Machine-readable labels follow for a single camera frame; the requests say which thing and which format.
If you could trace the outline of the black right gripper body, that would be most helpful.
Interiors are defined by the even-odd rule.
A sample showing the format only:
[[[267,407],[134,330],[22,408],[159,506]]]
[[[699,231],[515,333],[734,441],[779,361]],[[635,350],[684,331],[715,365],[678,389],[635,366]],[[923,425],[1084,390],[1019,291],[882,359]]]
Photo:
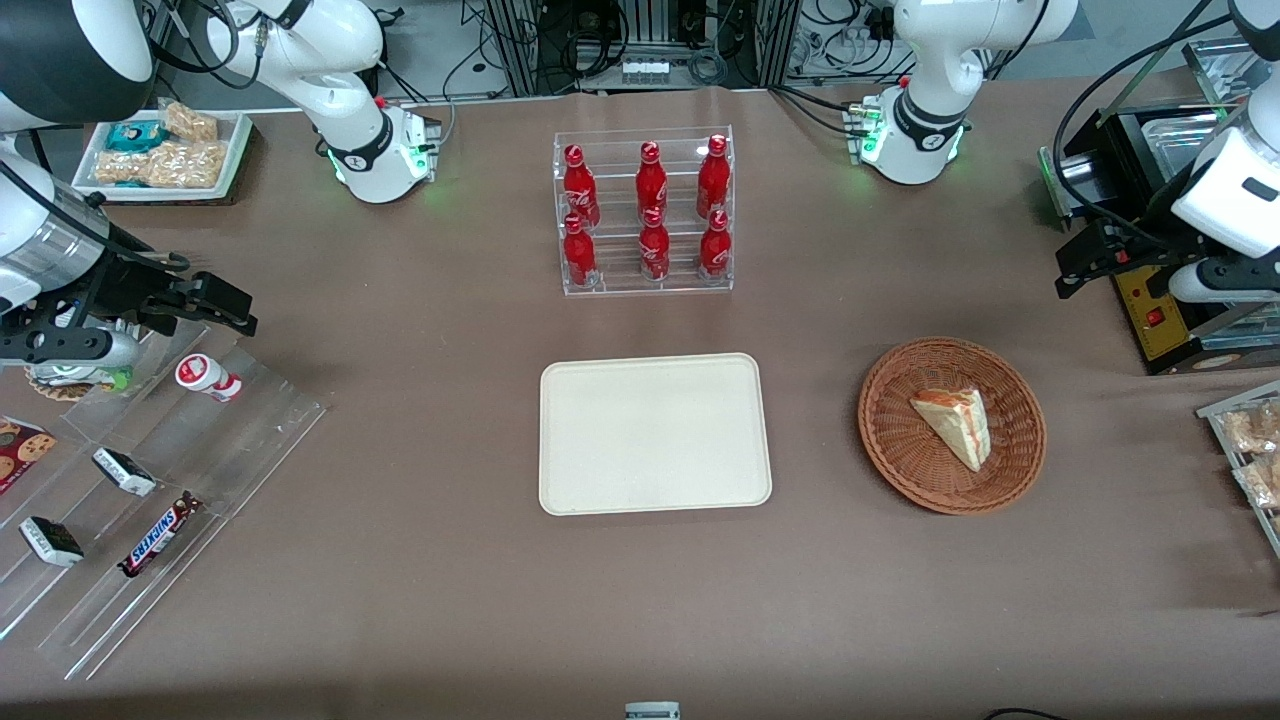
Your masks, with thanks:
[[[70,286],[70,327],[90,327],[92,322],[113,324],[119,319],[156,332],[174,316],[206,322],[209,314],[191,293],[197,282],[202,258],[192,263],[177,252],[143,252],[129,260],[105,252]]]

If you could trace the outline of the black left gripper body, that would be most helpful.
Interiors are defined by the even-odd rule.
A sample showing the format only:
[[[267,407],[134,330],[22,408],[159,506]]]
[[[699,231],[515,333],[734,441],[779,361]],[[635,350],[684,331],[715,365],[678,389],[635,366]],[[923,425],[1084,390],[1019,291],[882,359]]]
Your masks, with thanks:
[[[1175,233],[1153,240],[1116,222],[1094,222],[1102,250],[1094,274],[1120,275],[1143,266],[1181,266],[1204,256],[1204,241],[1197,233]]]

